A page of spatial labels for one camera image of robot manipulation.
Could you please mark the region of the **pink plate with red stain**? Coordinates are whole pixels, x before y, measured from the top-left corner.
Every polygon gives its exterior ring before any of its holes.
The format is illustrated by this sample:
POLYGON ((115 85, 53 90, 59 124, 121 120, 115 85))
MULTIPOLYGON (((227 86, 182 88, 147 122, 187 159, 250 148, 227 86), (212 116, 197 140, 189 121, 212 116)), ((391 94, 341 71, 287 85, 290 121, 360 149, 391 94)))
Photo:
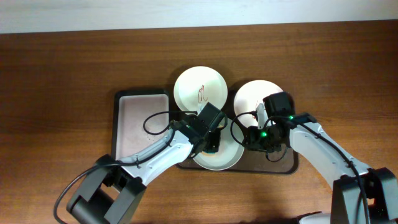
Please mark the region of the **pink plate with red stain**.
MULTIPOLYGON (((256 111, 257 105, 263 103, 265 97, 279 92, 282 92, 281 87, 266 80, 254 80, 244 84, 234 97, 235 115, 256 111)), ((241 115, 236 121, 239 121, 245 128, 257 127, 257 118, 251 114, 241 115)))

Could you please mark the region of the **pale green plate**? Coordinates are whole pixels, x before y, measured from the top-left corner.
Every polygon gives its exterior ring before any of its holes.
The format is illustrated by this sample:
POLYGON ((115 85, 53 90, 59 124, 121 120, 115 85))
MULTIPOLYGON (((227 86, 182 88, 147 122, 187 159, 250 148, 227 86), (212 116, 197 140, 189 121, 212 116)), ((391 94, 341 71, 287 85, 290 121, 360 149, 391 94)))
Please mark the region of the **pale green plate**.
POLYGON ((244 147, 236 142, 230 132, 231 119, 228 119, 227 127, 221 130, 218 152, 208 154, 201 152, 193 160, 202 168, 208 170, 225 170, 234 166, 242 157, 244 147))

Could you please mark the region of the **white plate with red stain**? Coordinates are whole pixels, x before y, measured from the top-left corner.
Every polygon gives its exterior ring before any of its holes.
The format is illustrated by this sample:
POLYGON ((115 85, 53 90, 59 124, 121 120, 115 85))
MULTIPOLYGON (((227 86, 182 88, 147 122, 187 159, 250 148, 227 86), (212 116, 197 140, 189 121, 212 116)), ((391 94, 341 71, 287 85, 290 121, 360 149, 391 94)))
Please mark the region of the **white plate with red stain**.
POLYGON ((200 111, 207 103, 219 110, 228 97, 228 87, 219 72, 196 66, 182 72, 174 85, 174 99, 182 111, 200 111))

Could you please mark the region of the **green and yellow sponge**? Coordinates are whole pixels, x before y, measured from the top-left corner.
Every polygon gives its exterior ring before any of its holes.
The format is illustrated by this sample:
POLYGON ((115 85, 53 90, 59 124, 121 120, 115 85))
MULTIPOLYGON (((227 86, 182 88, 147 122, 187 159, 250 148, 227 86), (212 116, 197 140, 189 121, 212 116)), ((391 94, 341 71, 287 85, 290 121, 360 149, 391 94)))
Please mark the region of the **green and yellow sponge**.
POLYGON ((215 155, 217 155, 217 152, 206 152, 206 151, 203 151, 201 154, 203 156, 215 156, 215 155))

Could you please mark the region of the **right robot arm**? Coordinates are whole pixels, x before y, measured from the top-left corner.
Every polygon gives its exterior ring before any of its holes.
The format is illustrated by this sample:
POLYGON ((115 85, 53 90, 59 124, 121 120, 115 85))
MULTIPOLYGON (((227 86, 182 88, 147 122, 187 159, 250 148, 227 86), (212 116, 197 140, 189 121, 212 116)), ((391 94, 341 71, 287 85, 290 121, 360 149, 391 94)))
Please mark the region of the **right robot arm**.
POLYGON ((373 169, 345 151, 308 113, 295 113, 287 92, 263 99, 250 114, 244 145, 251 151, 275 152, 287 146, 301 154, 332 189, 330 213, 298 217, 298 223, 396 223, 397 178, 387 168, 373 169))

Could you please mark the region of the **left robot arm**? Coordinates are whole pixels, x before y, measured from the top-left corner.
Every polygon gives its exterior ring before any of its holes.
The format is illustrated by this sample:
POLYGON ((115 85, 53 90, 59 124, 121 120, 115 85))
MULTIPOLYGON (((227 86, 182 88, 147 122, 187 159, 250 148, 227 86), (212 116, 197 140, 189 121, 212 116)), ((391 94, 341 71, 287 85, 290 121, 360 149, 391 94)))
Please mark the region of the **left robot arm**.
POLYGON ((78 176, 79 188, 67 203, 67 212, 79 223, 129 223, 147 186, 168 168, 209 148, 211 134, 222 130, 228 117, 207 103, 171 121, 158 141, 142 151, 113 159, 106 154, 78 176))

